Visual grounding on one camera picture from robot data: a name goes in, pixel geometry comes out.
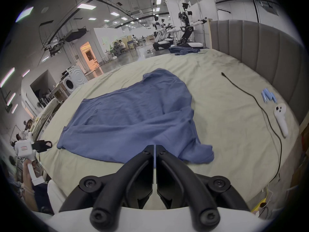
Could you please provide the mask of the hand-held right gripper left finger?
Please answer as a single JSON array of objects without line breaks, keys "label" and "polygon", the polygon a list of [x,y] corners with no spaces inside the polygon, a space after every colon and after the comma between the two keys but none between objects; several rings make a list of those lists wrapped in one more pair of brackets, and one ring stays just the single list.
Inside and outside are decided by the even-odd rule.
[{"label": "hand-held right gripper left finger", "polygon": [[115,226],[121,207],[142,209],[153,192],[154,145],[146,148],[116,173],[83,177],[59,212],[92,208],[93,226]]}]

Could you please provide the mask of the person's left hand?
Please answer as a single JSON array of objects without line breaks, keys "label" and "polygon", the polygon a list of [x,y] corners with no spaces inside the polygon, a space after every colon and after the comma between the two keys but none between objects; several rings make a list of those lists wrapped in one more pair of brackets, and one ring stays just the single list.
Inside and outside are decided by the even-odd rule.
[{"label": "person's left hand", "polygon": [[23,185],[25,191],[34,196],[34,190],[32,187],[32,178],[30,176],[28,164],[32,166],[32,162],[29,159],[25,159],[23,162]]}]

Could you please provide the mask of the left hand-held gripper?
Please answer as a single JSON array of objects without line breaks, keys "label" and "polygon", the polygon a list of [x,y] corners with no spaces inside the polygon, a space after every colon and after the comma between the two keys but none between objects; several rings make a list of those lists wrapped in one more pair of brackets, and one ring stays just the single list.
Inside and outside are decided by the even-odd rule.
[{"label": "left hand-held gripper", "polygon": [[15,143],[15,148],[17,156],[19,158],[28,159],[30,161],[29,163],[27,163],[27,168],[31,177],[32,184],[34,186],[43,184],[44,177],[36,176],[32,162],[36,160],[35,157],[36,152],[38,153],[46,152],[48,149],[52,148],[52,142],[36,141],[36,150],[35,150],[34,143],[31,140],[21,140]]}]

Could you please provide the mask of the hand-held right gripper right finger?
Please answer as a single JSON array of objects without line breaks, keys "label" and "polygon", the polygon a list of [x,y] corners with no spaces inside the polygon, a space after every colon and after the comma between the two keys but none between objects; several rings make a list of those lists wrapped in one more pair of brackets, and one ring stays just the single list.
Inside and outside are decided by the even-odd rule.
[{"label": "hand-held right gripper right finger", "polygon": [[156,182],[167,209],[189,207],[193,227],[217,227],[218,207],[249,212],[229,179],[194,173],[162,145],[156,146]]}]

